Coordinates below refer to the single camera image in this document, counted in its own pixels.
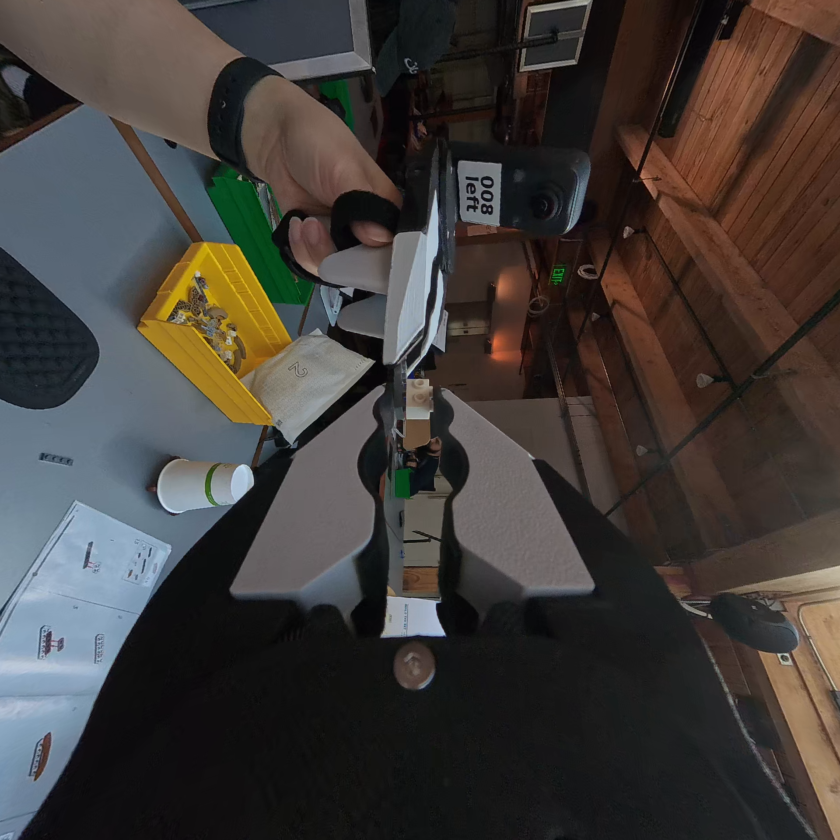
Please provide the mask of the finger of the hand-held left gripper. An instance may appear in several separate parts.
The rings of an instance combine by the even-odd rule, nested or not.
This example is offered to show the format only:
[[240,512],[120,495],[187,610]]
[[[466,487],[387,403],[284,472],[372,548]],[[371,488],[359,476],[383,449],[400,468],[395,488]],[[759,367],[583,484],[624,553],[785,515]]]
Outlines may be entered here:
[[440,323],[448,277],[454,270],[454,222],[446,191],[430,191],[419,217],[406,221],[392,242],[385,302],[382,361],[413,368]]

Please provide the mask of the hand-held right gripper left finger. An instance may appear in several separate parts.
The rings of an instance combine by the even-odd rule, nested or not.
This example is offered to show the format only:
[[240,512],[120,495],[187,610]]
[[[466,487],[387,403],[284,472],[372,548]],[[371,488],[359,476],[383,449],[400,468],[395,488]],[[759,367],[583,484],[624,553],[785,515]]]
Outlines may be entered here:
[[230,594],[336,608],[357,634],[385,625],[391,551],[380,484],[393,404],[375,387],[294,455]]

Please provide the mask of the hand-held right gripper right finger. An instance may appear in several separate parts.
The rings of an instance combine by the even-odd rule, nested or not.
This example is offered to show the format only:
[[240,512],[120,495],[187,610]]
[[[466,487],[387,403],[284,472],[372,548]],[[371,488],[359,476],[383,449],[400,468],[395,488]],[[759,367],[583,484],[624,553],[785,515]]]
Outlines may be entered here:
[[436,390],[444,504],[437,616],[475,631],[502,605],[585,597],[595,583],[530,453],[454,393]]

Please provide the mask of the person's left forearm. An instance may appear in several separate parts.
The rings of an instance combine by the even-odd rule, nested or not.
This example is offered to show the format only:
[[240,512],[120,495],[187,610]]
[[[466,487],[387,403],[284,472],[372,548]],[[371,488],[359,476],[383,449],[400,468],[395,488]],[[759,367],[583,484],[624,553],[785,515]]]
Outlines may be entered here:
[[238,52],[175,1],[2,1],[2,46],[73,98],[213,157],[207,111]]

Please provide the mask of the lego instruction booklet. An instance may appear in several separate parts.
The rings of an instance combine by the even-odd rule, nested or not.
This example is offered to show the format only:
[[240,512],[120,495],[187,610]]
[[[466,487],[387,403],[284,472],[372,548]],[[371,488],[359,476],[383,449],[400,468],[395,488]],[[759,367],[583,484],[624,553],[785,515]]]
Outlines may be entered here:
[[171,551],[75,501],[3,608],[2,838],[23,831],[65,769]]

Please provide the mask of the person's left hand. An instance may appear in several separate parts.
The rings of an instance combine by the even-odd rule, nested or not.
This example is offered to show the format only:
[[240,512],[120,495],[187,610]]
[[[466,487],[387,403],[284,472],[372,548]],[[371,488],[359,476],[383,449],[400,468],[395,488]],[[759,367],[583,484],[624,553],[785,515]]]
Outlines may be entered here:
[[251,89],[241,140],[249,170],[269,183],[280,209],[307,214],[291,220],[289,240],[299,266],[314,275],[336,250],[329,217],[338,197],[366,192],[403,204],[346,124],[288,80],[269,76]]

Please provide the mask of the white green striped paper cup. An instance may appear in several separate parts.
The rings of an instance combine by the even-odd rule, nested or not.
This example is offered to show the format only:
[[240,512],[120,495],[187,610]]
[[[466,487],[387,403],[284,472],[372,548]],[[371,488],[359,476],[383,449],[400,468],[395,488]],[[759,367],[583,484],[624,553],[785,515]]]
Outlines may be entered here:
[[163,509],[180,515],[233,506],[254,484],[248,465],[176,458],[161,470],[154,492]]

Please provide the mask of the white paper bag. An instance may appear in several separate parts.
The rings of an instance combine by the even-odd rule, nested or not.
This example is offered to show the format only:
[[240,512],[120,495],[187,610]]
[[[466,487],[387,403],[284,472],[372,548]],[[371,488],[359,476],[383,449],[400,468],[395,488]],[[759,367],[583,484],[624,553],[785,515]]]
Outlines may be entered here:
[[279,436],[294,445],[373,365],[373,360],[315,329],[240,382],[266,409]]

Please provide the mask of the large green plastic bin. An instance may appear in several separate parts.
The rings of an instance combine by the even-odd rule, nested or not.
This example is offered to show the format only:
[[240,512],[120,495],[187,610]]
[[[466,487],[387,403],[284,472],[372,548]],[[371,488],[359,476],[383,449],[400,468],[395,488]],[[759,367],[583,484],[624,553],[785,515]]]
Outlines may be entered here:
[[206,191],[268,299],[285,305],[308,304],[313,284],[288,269],[271,239],[280,213],[270,188],[219,164]]

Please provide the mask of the yellow plastic bin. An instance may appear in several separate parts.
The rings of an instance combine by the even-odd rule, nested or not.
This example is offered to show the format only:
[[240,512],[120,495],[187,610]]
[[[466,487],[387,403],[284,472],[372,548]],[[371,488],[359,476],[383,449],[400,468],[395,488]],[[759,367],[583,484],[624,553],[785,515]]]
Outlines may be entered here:
[[[197,270],[209,284],[210,301],[227,311],[245,343],[247,358],[238,374],[228,369],[193,328],[166,321]],[[156,291],[138,329],[230,421],[270,425],[270,415],[240,380],[284,350],[292,339],[239,247],[192,244]]]

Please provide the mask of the small green plastic bin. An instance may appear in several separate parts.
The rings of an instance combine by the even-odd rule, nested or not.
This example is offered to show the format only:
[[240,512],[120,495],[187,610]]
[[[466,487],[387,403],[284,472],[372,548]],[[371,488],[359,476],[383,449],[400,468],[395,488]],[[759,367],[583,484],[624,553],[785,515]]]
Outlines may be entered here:
[[318,84],[318,99],[354,131],[354,111],[347,80],[326,80]]

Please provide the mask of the black wrist band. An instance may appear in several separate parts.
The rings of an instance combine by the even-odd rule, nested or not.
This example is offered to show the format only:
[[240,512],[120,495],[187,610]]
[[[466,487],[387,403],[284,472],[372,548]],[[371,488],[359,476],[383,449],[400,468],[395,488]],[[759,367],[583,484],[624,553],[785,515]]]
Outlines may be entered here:
[[268,77],[282,75],[246,56],[228,62],[216,77],[206,113],[211,151],[219,161],[252,182],[259,182],[259,178],[247,165],[242,142],[245,102],[252,88]]

